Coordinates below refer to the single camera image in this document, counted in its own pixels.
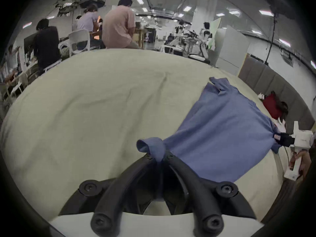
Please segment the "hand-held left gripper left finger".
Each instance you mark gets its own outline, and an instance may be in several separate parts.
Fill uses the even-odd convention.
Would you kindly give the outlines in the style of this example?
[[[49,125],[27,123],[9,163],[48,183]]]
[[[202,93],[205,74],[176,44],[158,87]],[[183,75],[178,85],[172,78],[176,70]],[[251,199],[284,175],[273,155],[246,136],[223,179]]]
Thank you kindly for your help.
[[[156,165],[147,153],[117,178],[82,182],[59,216],[93,212],[90,228],[95,234],[118,236],[122,212],[143,215],[156,197]]]

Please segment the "person's right hand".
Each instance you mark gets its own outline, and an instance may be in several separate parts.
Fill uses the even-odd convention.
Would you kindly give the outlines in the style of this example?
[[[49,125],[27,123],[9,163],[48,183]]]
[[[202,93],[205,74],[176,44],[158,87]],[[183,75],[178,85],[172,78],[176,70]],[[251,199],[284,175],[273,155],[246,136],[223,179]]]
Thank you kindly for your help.
[[[289,162],[289,168],[294,168],[295,161],[298,159],[301,159],[299,174],[300,176],[303,176],[303,179],[305,179],[312,162],[309,152],[306,149],[302,149],[298,153],[294,152]]]

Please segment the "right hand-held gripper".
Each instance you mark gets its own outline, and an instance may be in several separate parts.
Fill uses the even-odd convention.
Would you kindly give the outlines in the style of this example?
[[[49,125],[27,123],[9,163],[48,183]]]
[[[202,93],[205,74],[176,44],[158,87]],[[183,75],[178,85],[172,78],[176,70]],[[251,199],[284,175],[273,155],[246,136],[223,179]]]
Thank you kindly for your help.
[[[302,159],[296,159],[294,155],[299,152],[308,151],[314,141],[314,133],[310,130],[300,130],[298,121],[294,121],[292,134],[277,132],[274,140],[284,147],[288,159],[288,167],[284,171],[284,178],[296,181],[300,176]]]

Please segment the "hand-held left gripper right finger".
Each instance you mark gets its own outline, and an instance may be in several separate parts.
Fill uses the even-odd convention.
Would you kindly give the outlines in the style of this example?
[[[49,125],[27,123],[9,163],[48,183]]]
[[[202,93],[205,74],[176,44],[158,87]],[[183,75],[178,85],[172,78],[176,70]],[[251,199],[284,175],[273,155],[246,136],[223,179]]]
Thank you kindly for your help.
[[[185,209],[191,209],[194,217],[194,235],[219,236],[224,230],[223,215],[254,219],[254,211],[236,184],[230,181],[215,182],[199,177],[186,163],[171,151],[166,151],[163,167],[176,175],[185,196]]]

